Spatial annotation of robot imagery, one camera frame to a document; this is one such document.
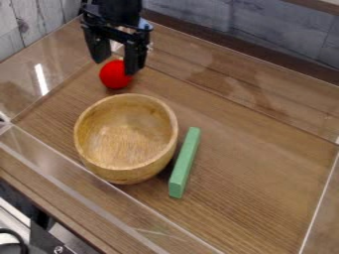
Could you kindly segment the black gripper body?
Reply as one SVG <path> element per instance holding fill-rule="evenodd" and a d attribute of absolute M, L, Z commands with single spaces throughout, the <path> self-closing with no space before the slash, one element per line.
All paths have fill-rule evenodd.
<path fill-rule="evenodd" d="M 85 0 L 81 11 L 102 18 L 125 33 L 128 41 L 149 44 L 150 24 L 141 18 L 142 0 Z"/>

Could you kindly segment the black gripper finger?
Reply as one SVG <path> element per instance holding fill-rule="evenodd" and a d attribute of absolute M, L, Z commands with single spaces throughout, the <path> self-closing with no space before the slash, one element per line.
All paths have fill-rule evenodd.
<path fill-rule="evenodd" d="M 144 41 L 128 41 L 124 44 L 125 75 L 134 75 L 144 68 L 146 51 L 146 43 Z"/>
<path fill-rule="evenodd" d="M 84 40 L 92 60 L 100 64 L 110 56 L 106 30 L 84 26 Z"/>

